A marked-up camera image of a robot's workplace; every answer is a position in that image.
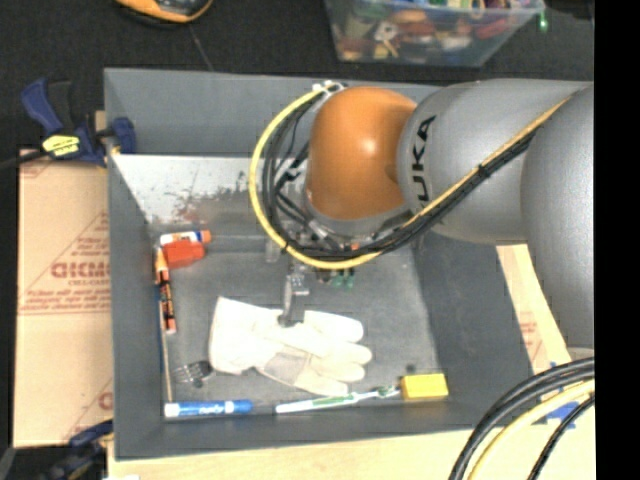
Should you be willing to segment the pale grey metal gripper finger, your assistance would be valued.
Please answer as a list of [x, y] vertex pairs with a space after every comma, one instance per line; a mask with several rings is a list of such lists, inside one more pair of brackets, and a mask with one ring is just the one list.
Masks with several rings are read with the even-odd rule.
[[304, 320], [304, 308], [299, 300], [310, 294], [307, 268], [300, 263], [291, 263], [284, 279], [282, 290], [282, 313], [278, 323], [282, 327], [292, 327]]

